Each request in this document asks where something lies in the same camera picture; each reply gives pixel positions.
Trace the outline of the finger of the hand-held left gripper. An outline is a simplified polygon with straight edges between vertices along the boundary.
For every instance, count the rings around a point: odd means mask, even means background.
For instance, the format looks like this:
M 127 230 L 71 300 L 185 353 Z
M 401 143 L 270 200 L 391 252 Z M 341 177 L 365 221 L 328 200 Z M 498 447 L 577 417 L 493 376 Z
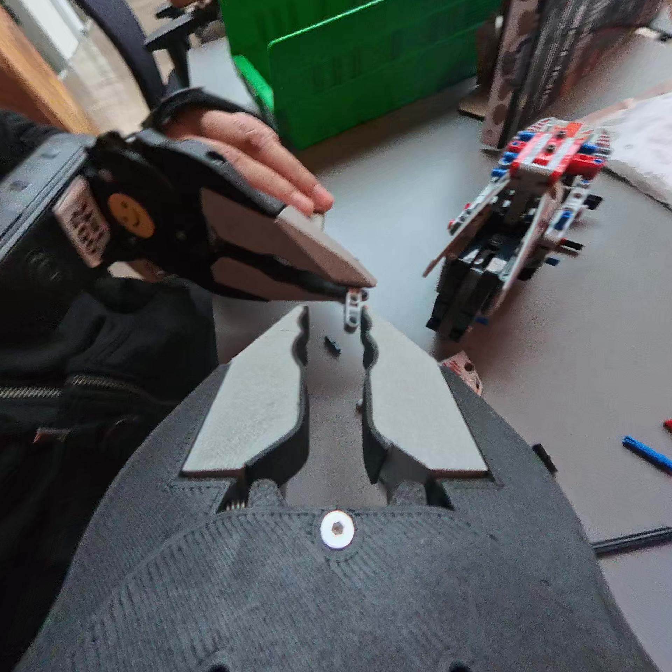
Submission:
M 350 256 L 223 256 L 211 270 L 214 292 L 252 300 L 342 303 L 349 290 L 363 288 L 363 266 Z
M 211 267 L 223 256 L 281 256 L 290 261 L 317 256 L 355 258 L 323 230 L 324 215 L 306 216 L 255 189 L 251 198 L 244 194 L 240 197 L 244 204 L 214 190 L 201 189 L 212 256 L 206 264 Z M 363 288 L 374 287 L 375 277 L 363 266 Z

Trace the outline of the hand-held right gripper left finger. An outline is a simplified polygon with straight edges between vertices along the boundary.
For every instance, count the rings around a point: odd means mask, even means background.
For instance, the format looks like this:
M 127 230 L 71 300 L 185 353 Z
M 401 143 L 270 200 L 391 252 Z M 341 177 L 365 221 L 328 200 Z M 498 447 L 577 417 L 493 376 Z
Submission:
M 284 486 L 309 454 L 307 306 L 292 309 L 225 367 L 181 468 L 186 478 Z

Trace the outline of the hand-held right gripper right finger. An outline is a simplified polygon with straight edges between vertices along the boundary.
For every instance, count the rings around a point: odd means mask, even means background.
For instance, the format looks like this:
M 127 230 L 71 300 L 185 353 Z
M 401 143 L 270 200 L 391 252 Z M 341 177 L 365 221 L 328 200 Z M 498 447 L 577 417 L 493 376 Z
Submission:
M 489 467 L 438 362 L 370 308 L 360 335 L 365 369 L 362 441 L 367 477 L 391 501 L 410 481 L 481 480 Z

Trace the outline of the grey lego beam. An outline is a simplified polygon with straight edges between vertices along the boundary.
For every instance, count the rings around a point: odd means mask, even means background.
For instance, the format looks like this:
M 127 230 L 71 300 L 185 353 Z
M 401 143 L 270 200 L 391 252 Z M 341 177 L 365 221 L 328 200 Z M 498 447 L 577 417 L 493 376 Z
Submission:
M 366 288 L 349 288 L 343 303 L 343 328 L 345 332 L 354 334 L 362 323 L 362 311 L 368 299 Z

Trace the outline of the red grey lego vehicle model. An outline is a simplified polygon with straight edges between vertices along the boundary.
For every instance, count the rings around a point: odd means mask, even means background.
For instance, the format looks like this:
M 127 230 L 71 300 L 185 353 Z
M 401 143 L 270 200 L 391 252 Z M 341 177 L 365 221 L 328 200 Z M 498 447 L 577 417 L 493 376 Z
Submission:
M 426 327 L 458 343 L 488 323 L 518 281 L 556 266 L 557 251 L 580 252 L 568 231 L 602 203 L 593 181 L 610 154 L 609 132 L 583 122 L 544 118 L 516 133 L 423 273 L 441 265 Z

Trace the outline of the person's left forearm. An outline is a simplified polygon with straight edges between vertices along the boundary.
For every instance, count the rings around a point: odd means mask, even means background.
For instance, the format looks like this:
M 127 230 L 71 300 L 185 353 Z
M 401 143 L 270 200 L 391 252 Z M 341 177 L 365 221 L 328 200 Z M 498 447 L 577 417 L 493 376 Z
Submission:
M 1 109 L 1 180 L 44 141 L 65 133 L 55 126 L 34 122 L 24 114 Z

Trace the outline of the grey printed lego panel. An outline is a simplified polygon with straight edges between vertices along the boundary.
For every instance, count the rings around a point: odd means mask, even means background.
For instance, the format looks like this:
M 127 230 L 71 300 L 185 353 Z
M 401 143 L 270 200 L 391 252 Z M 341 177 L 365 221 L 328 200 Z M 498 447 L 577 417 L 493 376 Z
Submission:
M 451 370 L 478 396 L 483 394 L 483 382 L 466 351 L 461 350 L 453 356 L 442 359 L 439 365 Z

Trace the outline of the blue lego axle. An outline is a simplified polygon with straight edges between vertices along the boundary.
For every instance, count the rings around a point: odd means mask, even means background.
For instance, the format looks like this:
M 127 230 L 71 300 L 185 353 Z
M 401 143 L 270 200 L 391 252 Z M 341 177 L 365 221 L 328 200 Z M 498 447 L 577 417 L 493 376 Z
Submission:
M 645 443 L 638 441 L 630 435 L 626 435 L 622 438 L 622 445 L 633 454 L 647 461 L 656 469 L 671 475 L 671 458 L 658 451 L 655 451 Z

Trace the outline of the black lego axle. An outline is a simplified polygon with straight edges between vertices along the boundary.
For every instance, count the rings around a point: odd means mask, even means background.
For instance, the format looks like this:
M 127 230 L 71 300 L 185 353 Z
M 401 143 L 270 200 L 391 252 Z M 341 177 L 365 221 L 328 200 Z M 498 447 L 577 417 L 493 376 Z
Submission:
M 591 547 L 595 556 L 606 557 L 656 548 L 669 543 L 671 543 L 671 527 L 666 526 L 592 542 Z

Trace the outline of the black lego set box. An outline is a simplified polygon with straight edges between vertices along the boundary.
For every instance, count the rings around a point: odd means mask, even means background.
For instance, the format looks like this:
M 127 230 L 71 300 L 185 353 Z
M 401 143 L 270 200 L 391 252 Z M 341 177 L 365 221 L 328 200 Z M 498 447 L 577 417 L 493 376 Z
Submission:
M 458 112 L 483 122 L 483 145 L 502 148 L 668 8 L 670 1 L 504 1 L 476 31 L 476 87 Z

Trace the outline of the person's left hand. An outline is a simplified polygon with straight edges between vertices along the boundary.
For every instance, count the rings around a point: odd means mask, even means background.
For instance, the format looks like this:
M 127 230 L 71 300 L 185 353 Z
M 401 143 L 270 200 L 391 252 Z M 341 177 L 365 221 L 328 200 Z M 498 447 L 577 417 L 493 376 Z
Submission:
M 252 187 L 307 216 L 326 213 L 334 204 L 332 194 L 277 134 L 251 114 L 193 107 L 170 120 L 164 133 L 209 145 Z

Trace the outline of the black office chair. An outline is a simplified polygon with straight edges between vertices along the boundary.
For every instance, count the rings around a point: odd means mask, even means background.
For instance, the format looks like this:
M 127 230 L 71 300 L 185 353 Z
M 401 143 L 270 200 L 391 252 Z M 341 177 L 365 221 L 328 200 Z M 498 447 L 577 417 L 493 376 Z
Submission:
M 190 87 L 191 36 L 221 18 L 217 1 L 162 1 L 155 17 L 165 23 L 146 34 L 127 1 L 75 1 L 75 5 L 113 44 L 149 108 Z

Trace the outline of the black zip jacket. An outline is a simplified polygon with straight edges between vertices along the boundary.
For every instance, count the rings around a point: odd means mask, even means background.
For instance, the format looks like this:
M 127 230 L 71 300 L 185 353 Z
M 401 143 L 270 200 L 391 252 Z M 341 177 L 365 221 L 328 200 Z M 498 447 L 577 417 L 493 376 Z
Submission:
M 1 340 L 2 671 L 109 485 L 217 365 L 212 300 L 181 280 L 101 278 L 43 336 Z

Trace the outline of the green plastic bin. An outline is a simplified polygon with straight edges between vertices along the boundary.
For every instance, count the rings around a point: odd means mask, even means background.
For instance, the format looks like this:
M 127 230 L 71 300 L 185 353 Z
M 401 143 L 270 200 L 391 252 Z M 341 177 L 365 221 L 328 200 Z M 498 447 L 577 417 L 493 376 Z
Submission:
M 476 73 L 500 1 L 220 1 L 234 65 L 266 122 L 310 147 Z

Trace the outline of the printed paper bag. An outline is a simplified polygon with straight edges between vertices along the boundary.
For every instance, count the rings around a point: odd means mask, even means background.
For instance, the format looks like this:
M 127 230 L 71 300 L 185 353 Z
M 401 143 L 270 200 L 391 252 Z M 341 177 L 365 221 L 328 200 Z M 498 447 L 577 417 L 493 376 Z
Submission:
M 629 98 L 579 120 L 609 131 L 610 172 L 671 208 L 670 92 Z

